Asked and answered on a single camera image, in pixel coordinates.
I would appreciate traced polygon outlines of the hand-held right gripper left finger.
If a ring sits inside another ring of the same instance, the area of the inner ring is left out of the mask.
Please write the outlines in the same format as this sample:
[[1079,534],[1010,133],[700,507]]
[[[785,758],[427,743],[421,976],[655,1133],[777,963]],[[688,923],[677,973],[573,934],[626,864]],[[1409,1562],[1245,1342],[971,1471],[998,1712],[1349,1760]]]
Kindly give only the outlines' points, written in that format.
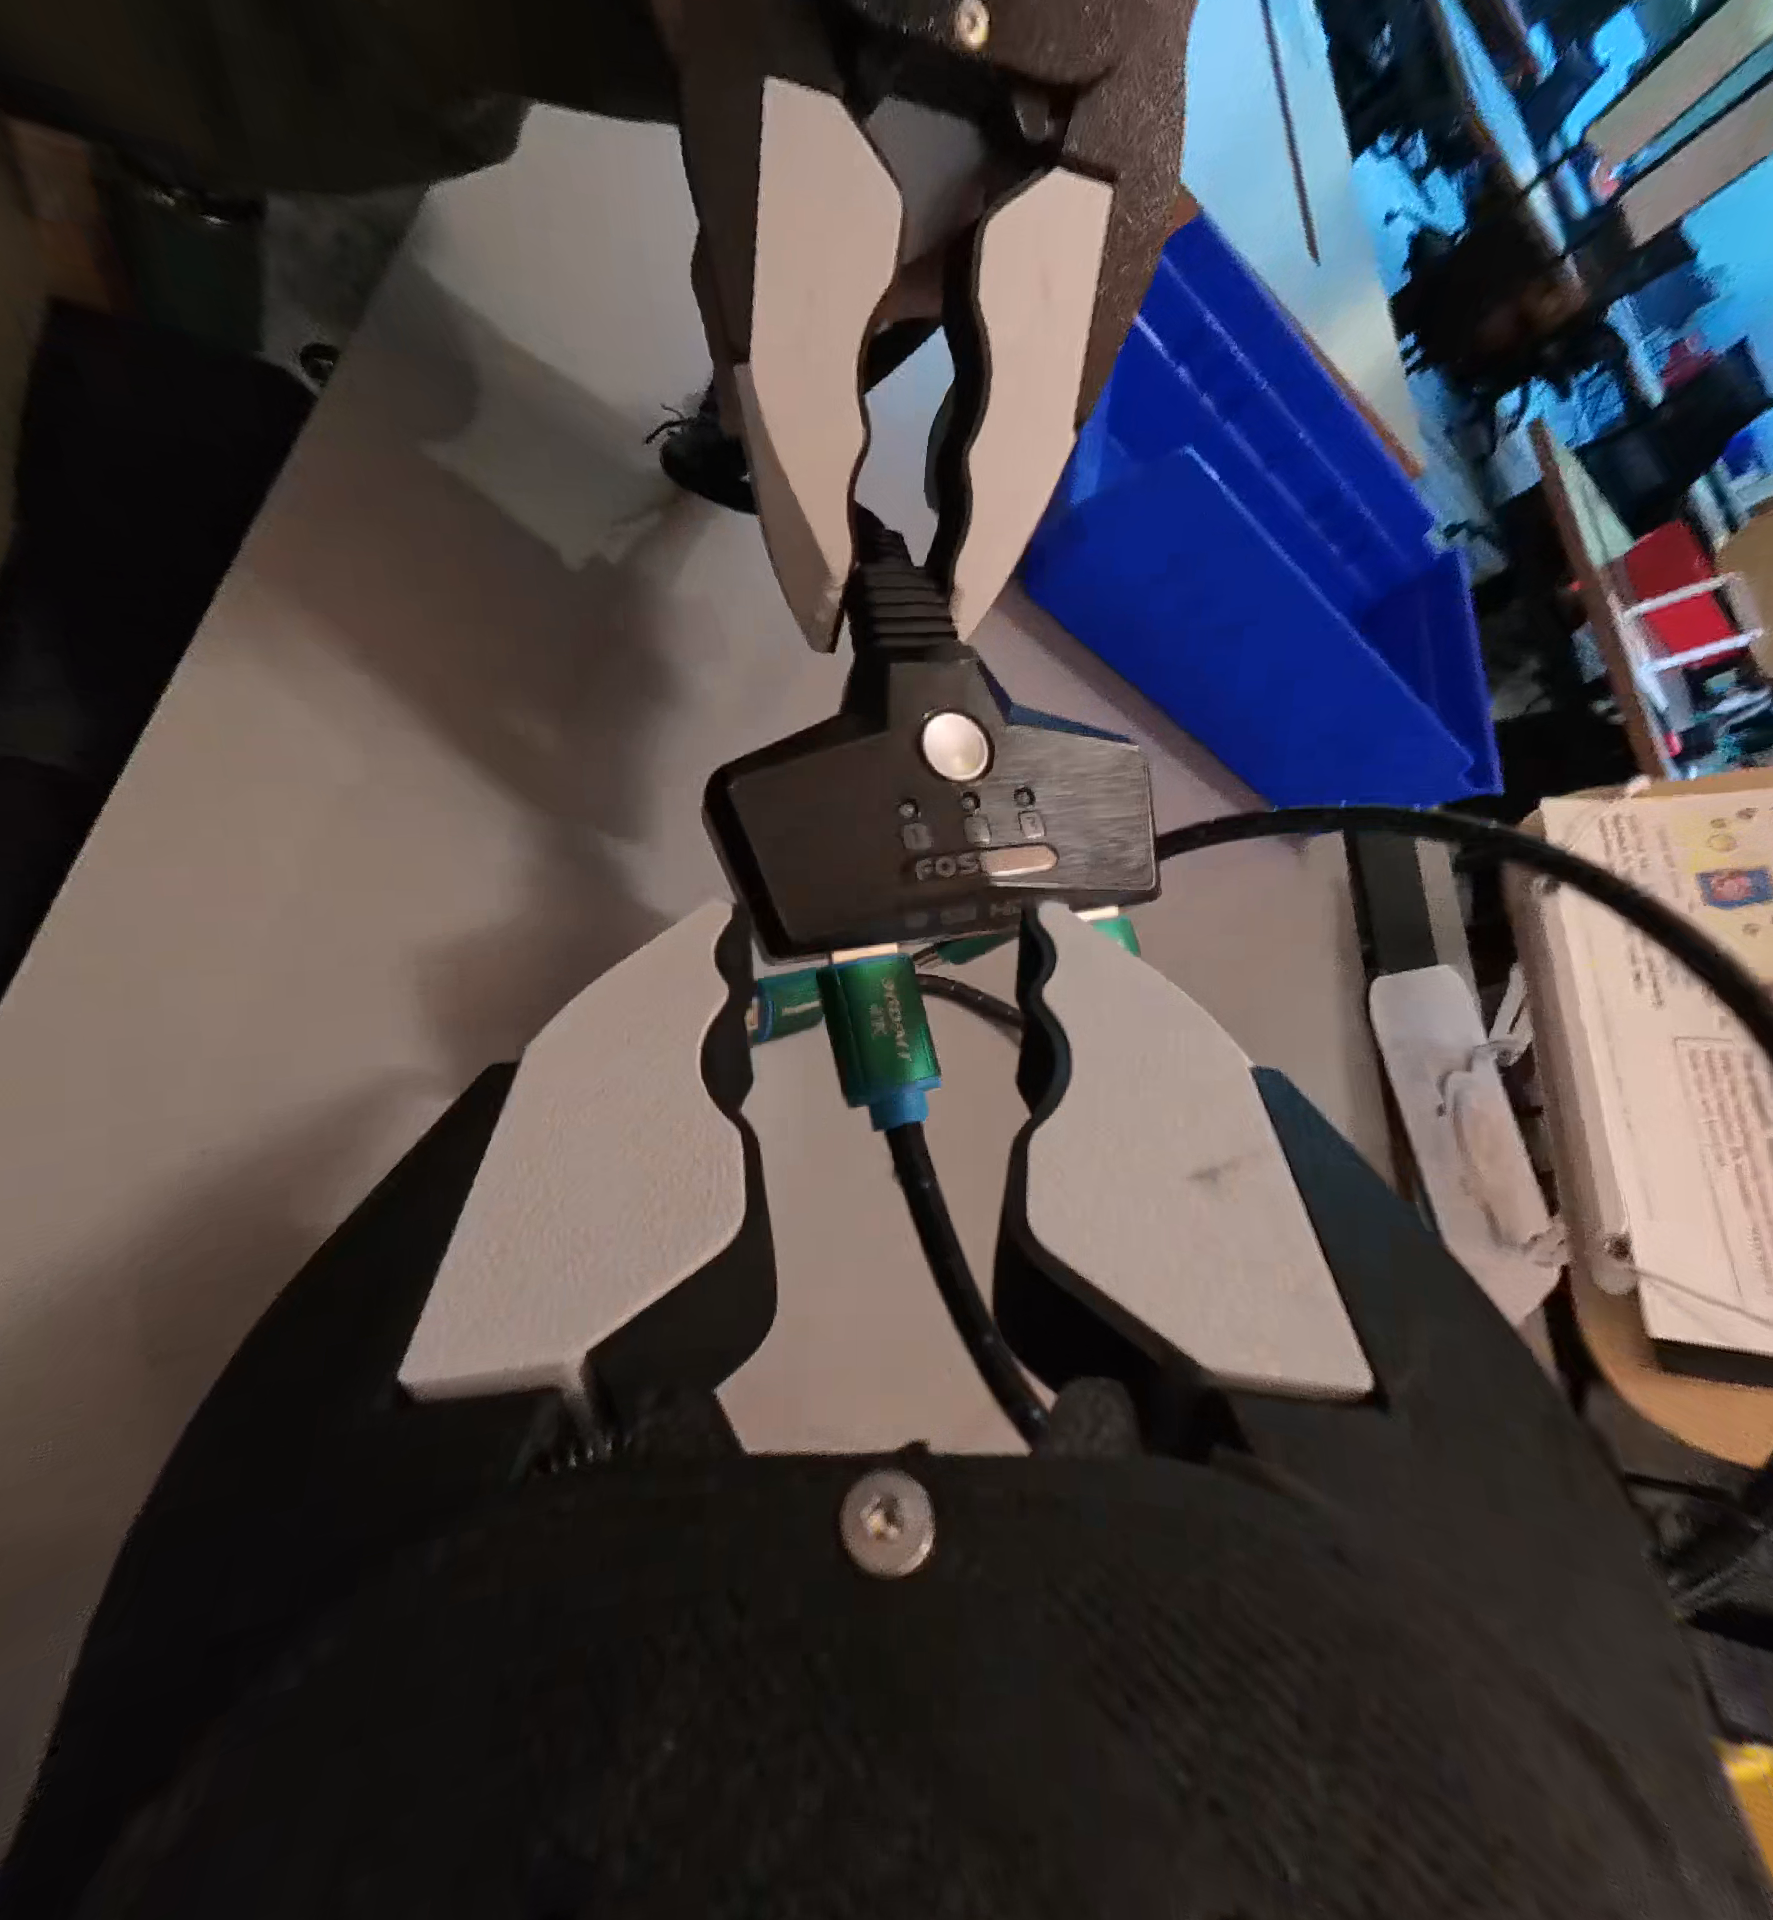
[[410,1398],[635,1412],[755,1359],[777,1259],[750,996],[750,923],[705,900],[538,1033],[403,1350]]

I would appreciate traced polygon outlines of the blue plastic bin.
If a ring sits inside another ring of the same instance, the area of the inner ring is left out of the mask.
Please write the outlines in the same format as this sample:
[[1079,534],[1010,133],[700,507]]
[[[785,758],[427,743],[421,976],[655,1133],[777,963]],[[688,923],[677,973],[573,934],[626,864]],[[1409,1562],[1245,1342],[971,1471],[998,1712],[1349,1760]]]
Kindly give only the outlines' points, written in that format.
[[1176,455],[1342,614],[1438,557],[1431,519],[1374,419],[1205,212],[1163,241],[1081,428],[1081,490]]
[[1191,447],[1112,464],[1026,549],[1021,588],[1276,806],[1446,806],[1499,788],[1460,553],[1342,584]]

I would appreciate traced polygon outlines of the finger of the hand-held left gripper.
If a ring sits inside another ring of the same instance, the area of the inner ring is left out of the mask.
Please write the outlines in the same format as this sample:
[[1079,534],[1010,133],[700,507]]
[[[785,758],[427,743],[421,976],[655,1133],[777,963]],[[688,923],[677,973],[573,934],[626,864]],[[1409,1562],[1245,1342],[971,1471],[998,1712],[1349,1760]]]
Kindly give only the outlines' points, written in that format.
[[947,256],[927,574],[958,638],[993,610],[1072,455],[1109,212],[1109,181],[1048,166]]
[[696,210],[764,557],[801,642],[830,652],[855,563],[862,370],[898,266],[898,181],[837,93],[734,77],[696,103]]

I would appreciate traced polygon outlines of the red chair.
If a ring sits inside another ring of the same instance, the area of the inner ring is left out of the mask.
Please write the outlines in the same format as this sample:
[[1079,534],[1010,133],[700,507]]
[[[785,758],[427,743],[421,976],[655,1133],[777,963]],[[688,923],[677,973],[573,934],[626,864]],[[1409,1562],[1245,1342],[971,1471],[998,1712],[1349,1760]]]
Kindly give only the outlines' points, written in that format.
[[1618,638],[1649,707],[1667,707],[1684,676],[1741,668],[1758,638],[1734,610],[1720,574],[1684,519],[1667,519],[1609,563]]

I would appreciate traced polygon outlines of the HDMI switch box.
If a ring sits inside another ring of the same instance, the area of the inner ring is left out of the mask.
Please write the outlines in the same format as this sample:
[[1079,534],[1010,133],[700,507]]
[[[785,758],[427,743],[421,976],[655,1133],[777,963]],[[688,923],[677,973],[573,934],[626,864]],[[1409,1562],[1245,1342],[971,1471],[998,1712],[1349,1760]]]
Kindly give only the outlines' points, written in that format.
[[1155,900],[1139,746],[1013,707],[867,510],[846,623],[837,715],[723,764],[701,796],[764,955],[991,941],[1047,900]]

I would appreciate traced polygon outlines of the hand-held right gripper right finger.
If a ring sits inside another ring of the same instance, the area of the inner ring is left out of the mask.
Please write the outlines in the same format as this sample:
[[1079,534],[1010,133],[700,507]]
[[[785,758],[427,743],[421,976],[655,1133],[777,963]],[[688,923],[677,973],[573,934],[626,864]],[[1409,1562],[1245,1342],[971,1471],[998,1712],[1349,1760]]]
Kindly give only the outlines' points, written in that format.
[[1163,1379],[1366,1401],[1374,1373],[1263,1107],[1254,1063],[1100,921],[1020,934],[1021,1125],[993,1308],[1067,1305]]

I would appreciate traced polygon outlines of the white desk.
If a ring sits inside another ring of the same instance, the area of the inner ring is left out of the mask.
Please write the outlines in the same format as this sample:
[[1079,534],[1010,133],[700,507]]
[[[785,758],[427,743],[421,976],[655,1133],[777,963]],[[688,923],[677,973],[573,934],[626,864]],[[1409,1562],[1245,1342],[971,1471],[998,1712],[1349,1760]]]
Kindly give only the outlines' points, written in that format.
[[669,129],[538,110],[394,254],[0,1008],[0,1851],[138,1502],[459,1089],[723,893],[821,719],[700,377]]

